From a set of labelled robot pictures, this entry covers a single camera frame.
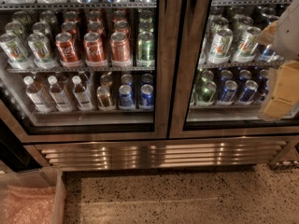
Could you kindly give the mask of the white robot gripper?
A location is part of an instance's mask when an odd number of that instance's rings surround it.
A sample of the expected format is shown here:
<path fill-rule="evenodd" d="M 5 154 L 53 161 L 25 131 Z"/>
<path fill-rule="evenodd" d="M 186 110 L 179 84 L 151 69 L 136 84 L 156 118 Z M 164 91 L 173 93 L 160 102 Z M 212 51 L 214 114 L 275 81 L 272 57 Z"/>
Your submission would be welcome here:
<path fill-rule="evenodd" d="M 258 35 L 260 45 L 274 43 L 276 54 L 286 60 L 299 59 L 299 0 L 282 13 L 278 21 L 271 22 Z M 268 94 L 258 117 L 265 121 L 280 120 L 299 102 L 299 62 L 287 61 L 268 73 Z"/>

